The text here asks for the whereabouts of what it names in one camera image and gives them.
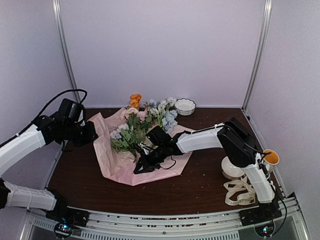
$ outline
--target orange flower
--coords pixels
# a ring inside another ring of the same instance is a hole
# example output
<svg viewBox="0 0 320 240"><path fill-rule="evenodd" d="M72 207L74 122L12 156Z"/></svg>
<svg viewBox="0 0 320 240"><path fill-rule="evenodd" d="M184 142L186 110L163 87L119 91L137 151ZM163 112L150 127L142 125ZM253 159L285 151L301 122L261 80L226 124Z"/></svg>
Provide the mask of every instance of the orange flower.
<svg viewBox="0 0 320 240"><path fill-rule="evenodd" d="M136 93L136 94L132 94L130 96L130 99L137 99L138 102L141 100L142 96L139 94L139 93Z"/></svg>
<svg viewBox="0 0 320 240"><path fill-rule="evenodd" d="M139 101L136 99L136 98L134 98L134 99L132 99L131 101L130 101L130 104L132 105L132 104L136 104L136 103L139 103Z"/></svg>
<svg viewBox="0 0 320 240"><path fill-rule="evenodd" d="M131 107L133 107L135 109L139 109L140 108L140 104L137 102L135 104L132 104Z"/></svg>

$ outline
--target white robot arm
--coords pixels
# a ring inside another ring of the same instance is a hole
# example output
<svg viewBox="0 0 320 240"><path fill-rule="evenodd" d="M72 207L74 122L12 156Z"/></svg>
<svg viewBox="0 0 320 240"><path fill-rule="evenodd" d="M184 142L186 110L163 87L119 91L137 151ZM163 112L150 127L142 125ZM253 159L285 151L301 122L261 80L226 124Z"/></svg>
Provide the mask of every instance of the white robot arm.
<svg viewBox="0 0 320 240"><path fill-rule="evenodd" d="M18 186L4 181L1 176L23 157L53 141L58 144L71 141L75 147L80 147L97 137L94 124L85 121L84 106L72 100L63 99L59 110L51 116L38 115L23 131L0 145L0 209L37 208L45 210L56 221L73 221L78 212L69 210L67 200L58 192Z"/></svg>
<svg viewBox="0 0 320 240"><path fill-rule="evenodd" d="M224 126L224 123L220 123L209 129L183 133L178 138L176 145L182 153L201 149L223 148L223 145L218 138L218 132ZM271 187L273 186L273 182L268 181L269 175L265 174L263 169L259 166L261 159L260 153L256 153L255 162L248 164L247 166L242 166L241 169L250 180L250 183L256 192L258 201L262 204L268 204L274 199L275 193Z"/></svg>
<svg viewBox="0 0 320 240"><path fill-rule="evenodd" d="M147 137L157 148L147 153L140 151L141 157L134 170L135 174L159 169L160 163L169 156L201 149L223 148L230 162L247 175L259 202L256 210L240 212L242 224L252 224L257 219L268 221L282 215L275 198L275 187L262 163L263 156L256 150L256 140L234 117L209 128L180 132L172 138L160 127L155 127Z"/></svg>

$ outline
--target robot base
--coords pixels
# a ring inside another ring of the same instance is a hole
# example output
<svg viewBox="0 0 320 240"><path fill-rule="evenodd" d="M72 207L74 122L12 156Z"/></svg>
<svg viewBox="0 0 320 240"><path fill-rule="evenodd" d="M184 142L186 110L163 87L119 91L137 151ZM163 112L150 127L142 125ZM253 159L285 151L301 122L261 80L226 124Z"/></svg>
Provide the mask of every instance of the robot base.
<svg viewBox="0 0 320 240"><path fill-rule="evenodd" d="M86 227L89 218L89 212L69 207L67 208L66 214L63 217L58 217L54 214L54 211L48 211L45 217L60 223L64 223L68 226Z"/></svg>
<svg viewBox="0 0 320 240"><path fill-rule="evenodd" d="M242 226L256 225L282 216L276 199L273 199L271 203L260 204L259 207L241 210L239 214Z"/></svg>

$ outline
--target flower bouquet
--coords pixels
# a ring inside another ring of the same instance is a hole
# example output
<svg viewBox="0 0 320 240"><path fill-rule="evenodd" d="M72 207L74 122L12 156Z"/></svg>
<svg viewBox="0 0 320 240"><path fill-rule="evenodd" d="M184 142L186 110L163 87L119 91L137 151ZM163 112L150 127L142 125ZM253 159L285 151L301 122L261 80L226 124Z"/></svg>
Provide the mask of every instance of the flower bouquet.
<svg viewBox="0 0 320 240"><path fill-rule="evenodd" d="M177 111L170 110L176 101L177 99L168 97L167 100L162 100L159 104L153 99L150 99L145 104L145 108L150 112L152 122L158 124L167 133L171 133L174 127L178 125L178 122L175 120L178 116Z"/></svg>
<svg viewBox="0 0 320 240"><path fill-rule="evenodd" d="M144 111L139 111L132 105L124 110L120 118L126 121L126 123L118 125L110 133L112 148L117 153L132 153L136 162L138 155L137 147L145 142L146 134L152 126L159 125L167 133L171 133L178 124L175 120L178 115L177 111L170 110L176 101L175 98L168 97L167 100L162 100L158 104L155 100L151 99L145 104Z"/></svg>

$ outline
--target black mount bracket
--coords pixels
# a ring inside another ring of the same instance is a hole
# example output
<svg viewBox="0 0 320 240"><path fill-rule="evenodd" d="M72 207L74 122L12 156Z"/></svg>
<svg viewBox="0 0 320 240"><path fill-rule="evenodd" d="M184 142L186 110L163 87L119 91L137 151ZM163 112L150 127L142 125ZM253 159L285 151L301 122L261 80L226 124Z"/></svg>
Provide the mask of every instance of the black mount bracket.
<svg viewBox="0 0 320 240"><path fill-rule="evenodd" d="M241 210L239 215L242 226L248 226L280 218L282 212L276 198L274 198L271 203L262 203L259 207Z"/></svg>
<svg viewBox="0 0 320 240"><path fill-rule="evenodd" d="M68 207L67 199L55 190L48 189L55 197L56 204L52 211L46 211L45 217L69 226L86 227L89 212Z"/></svg>

